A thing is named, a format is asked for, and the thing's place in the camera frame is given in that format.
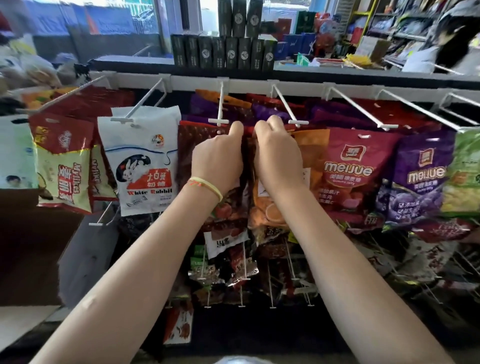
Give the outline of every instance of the forearm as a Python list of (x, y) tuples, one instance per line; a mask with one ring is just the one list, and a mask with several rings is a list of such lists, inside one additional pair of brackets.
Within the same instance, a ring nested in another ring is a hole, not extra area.
[(307, 188), (274, 200), (305, 252), (333, 321), (361, 363), (453, 362)]
[(32, 363), (129, 363), (217, 202), (208, 189), (186, 185), (75, 307)]

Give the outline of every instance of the bracelet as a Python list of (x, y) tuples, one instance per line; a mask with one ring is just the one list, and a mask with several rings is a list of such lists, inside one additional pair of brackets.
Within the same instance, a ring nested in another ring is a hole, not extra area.
[(218, 196), (218, 198), (220, 199), (220, 202), (222, 202), (222, 200), (223, 200), (222, 193), (220, 192), (220, 190), (218, 188), (213, 186), (209, 181), (206, 181), (206, 180), (204, 180), (203, 178), (200, 178), (200, 177), (190, 177), (189, 181), (191, 182), (190, 186), (193, 186), (193, 185), (205, 186), (210, 191), (215, 193)]

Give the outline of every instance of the green package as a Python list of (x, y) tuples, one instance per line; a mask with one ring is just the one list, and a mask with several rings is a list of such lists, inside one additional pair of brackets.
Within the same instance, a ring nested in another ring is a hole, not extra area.
[(448, 166), (441, 211), (448, 216), (480, 214), (480, 128), (461, 128)]

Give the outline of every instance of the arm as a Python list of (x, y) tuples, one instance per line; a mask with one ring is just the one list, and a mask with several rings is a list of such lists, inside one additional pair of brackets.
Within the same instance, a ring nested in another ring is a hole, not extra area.
[[(199, 144), (192, 176), (225, 194), (240, 176), (243, 126)], [(31, 363), (129, 363), (163, 309), (187, 249), (218, 203), (206, 187), (177, 198), (78, 303)]]
[(300, 242), (328, 312), (358, 361), (453, 363), (303, 184), (300, 150), (283, 123), (272, 117), (255, 131), (259, 178)]

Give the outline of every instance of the white candy bag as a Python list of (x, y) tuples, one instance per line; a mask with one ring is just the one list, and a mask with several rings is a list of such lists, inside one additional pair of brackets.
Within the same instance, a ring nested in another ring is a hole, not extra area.
[[(124, 116), (129, 109), (113, 108), (112, 114)], [(163, 212), (178, 193), (180, 109), (141, 107), (132, 118), (134, 122), (98, 118), (100, 138), (117, 181), (121, 215)]]

